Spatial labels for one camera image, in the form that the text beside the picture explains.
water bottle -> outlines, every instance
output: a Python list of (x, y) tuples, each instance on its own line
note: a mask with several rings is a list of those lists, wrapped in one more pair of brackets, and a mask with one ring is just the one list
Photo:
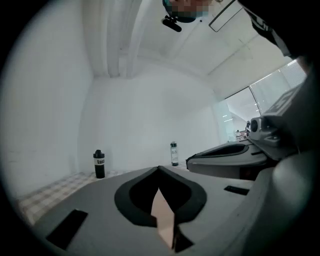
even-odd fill
[(171, 149), (171, 163), (172, 166), (178, 166), (178, 149), (177, 149), (177, 143), (175, 141), (171, 142), (170, 144)]
[(101, 153), (101, 150), (96, 150), (93, 154), (95, 176), (97, 179), (105, 177), (105, 154)]

black rectangular slot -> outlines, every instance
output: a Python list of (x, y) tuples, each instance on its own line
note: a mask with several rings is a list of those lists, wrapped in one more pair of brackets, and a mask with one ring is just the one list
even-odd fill
[(87, 215), (84, 211), (73, 210), (46, 239), (63, 250), (67, 249)]
[(263, 154), (263, 152), (262, 151), (257, 151), (257, 152), (251, 153), (252, 156), (259, 155), (259, 154)]
[(229, 191), (231, 193), (236, 193), (236, 194), (239, 194), (239, 195), (243, 195), (243, 196), (246, 196), (250, 191), (249, 189), (235, 187), (235, 186), (227, 186), (224, 190), (225, 191)]

gray plastic surface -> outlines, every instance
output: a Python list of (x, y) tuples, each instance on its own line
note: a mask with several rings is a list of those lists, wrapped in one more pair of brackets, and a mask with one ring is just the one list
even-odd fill
[(236, 144), (248, 145), (249, 149), (244, 153), (230, 156), (192, 158), (187, 163), (189, 171), (208, 176), (239, 179), (241, 167), (260, 166), (267, 162), (267, 156), (264, 153), (252, 155), (253, 153), (260, 152), (261, 150), (253, 145), (249, 140), (223, 144), (201, 152), (197, 154), (197, 156), (204, 155), (212, 150), (219, 149), (227, 145)]
[(158, 230), (129, 222), (115, 205), (115, 192), (125, 182), (151, 168), (88, 184), (46, 213), (34, 226), (41, 237), (49, 235), (74, 209), (88, 213), (67, 251), (80, 256), (168, 255), (172, 251)]
[[(250, 189), (253, 181), (207, 177), (167, 167), (170, 171), (200, 184), (207, 193), (207, 202), (194, 221), (180, 225), (191, 241), (203, 239), (224, 222), (246, 196), (225, 191), (227, 186)], [(114, 202), (116, 190), (123, 183), (149, 171), (137, 170), (88, 184), (62, 201), (36, 224), (35, 230), (46, 237), (74, 209), (88, 216), (67, 251), (77, 255), (168, 255), (172, 251), (153, 227), (137, 226), (118, 211)]]
[[(182, 256), (258, 255), (281, 236), (305, 209), (316, 180), (317, 155), (303, 153), (262, 170), (255, 181), (210, 177), (169, 170), (200, 184), (207, 203), (197, 218), (179, 225), (194, 245)], [(35, 225), (47, 236), (73, 209), (88, 217), (69, 248), (77, 255), (173, 255), (156, 228), (131, 224), (116, 209), (114, 193), (124, 182), (150, 168), (91, 183), (45, 214)], [(246, 196), (224, 191), (232, 185), (250, 188)]]
[(225, 222), (181, 256), (253, 256), (275, 242), (307, 205), (319, 160), (313, 152), (291, 156), (261, 171)]
[[(167, 167), (181, 175), (181, 171)], [(183, 177), (200, 184), (207, 193), (207, 201), (195, 220), (179, 225), (181, 232), (192, 242), (197, 243), (224, 223), (231, 213), (244, 201), (246, 195), (224, 190), (227, 186), (250, 190), (254, 184), (251, 180), (220, 178), (183, 172)]]

white ceiling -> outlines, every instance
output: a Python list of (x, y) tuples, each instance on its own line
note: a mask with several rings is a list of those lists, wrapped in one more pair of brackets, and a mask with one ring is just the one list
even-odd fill
[[(133, 6), (138, 6), (138, 8), (133, 8), (135, 9), (134, 12), (137, 12), (142, 0), (132, 1)], [(152, 56), (153, 59), (158, 58), (161, 61), (165, 60), (165, 62), (175, 67), (180, 66), (193, 74), (200, 75), (207, 81), (212, 79), (212, 73), (215, 70), (221, 65), (225, 66), (227, 60), (233, 58), (241, 49), (243, 52), (244, 48), (247, 51), (246, 55), (250, 57), (249, 59), (257, 62), (258, 65), (256, 66), (260, 68), (260, 70), (255, 70), (254, 72), (246, 70), (247, 72), (244, 73), (244, 75), (248, 81), (256, 79), (255, 75), (257, 74), (270, 72), (270, 69), (277, 69), (280, 65), (283, 65), (282, 57), (267, 68), (264, 66), (264, 56), (258, 54), (256, 58), (254, 56), (251, 57), (251, 55), (256, 54), (252, 53), (251, 43), (257, 38), (258, 33), (253, 29), (250, 17), (243, 9), (232, 17), (218, 32), (213, 31), (209, 27), (209, 23), (214, 19), (214, 16), (230, 1), (231, 0), (224, 0), (222, 4), (214, 1), (215, 5), (213, 6), (213, 10), (210, 11), (207, 17), (198, 18), (192, 23), (178, 23), (179, 26), (182, 27), (182, 32), (178, 33), (162, 24), (162, 19), (167, 13), (162, 5), (162, 0), (153, 0), (146, 20), (139, 55), (146, 57), (147, 53), (147, 55)], [(127, 27), (133, 27), (134, 22), (135, 15), (131, 14)], [(128, 50), (130, 37), (131, 31), (127, 29), (125, 38), (123, 39), (123, 52)], [(259, 48), (256, 52), (263, 52), (264, 47), (265, 46), (261, 46), (261, 49)], [(214, 80), (211, 86), (215, 89)], [(226, 90), (229, 90), (229, 88), (227, 88), (228, 86), (244, 88), (248, 86), (248, 84), (226, 84)], [(223, 93), (230, 95), (233, 93), (233, 89), (234, 88), (230, 88), (230, 93), (226, 91)]]
[[(222, 4), (216, 3), (212, 12), (218, 13), (226, 4), (228, 4), (227, 0)], [(209, 14), (201, 19), (202, 22), (197, 19), (193, 23), (178, 23), (182, 27), (180, 33), (162, 24), (161, 20), (167, 13), (161, 0), (154, 0), (150, 10), (140, 48), (166, 56), (178, 42), (180, 45), (177, 47), (177, 52), (174, 53), (176, 57), (168, 57), (175, 62), (187, 62), (194, 69), (197, 69), (198, 73), (204, 75), (210, 73), (257, 35), (257, 32), (252, 28), (248, 14), (243, 9), (218, 32), (214, 32), (209, 27), (209, 23), (214, 18), (213, 14)], [(186, 37), (184, 31), (195, 25), (196, 27), (186, 40), (181, 42), (179, 37)]]

ceiling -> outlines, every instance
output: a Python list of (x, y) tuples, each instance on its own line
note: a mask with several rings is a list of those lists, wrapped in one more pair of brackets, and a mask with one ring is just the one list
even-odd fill
[(219, 13), (229, 1), (215, 3), (207, 17), (198, 18), (192, 23), (179, 23), (182, 32), (178, 33), (162, 24), (161, 20), (167, 13), (162, 1), (154, 0), (147, 17), (140, 49), (167, 57), (173, 63), (187, 63), (188, 68), (194, 69), (193, 71), (198, 74), (208, 75), (257, 35), (252, 28), (249, 16), (243, 9), (218, 32), (214, 32), (209, 27), (214, 15)]
[[(132, 28), (142, 2), (142, 0), (131, 1), (133, 4), (121, 43), (123, 53), (128, 52)], [(179, 67), (196, 74), (209, 81), (210, 86), (223, 95), (232, 94), (235, 88), (241, 90), (249, 85), (249, 81), (254, 82), (262, 78), (265, 73), (269, 74), (270, 71), (283, 65), (285, 60), (275, 46), (266, 49), (265, 45), (257, 41), (260, 36), (253, 29), (251, 19), (243, 9), (218, 32), (209, 27), (209, 23), (230, 1), (224, 0), (222, 3), (214, 1), (215, 5), (208, 16), (197, 18), (192, 23), (178, 23), (182, 27), (182, 32), (179, 33), (162, 24), (162, 19), (167, 15), (162, 0), (152, 0), (145, 18), (146, 25), (138, 54), (165, 61), (172, 67)], [(231, 71), (234, 79), (245, 77), (239, 83), (230, 82), (228, 79), (230, 77), (228, 70), (233, 63), (237, 63), (239, 67), (238, 72)]]

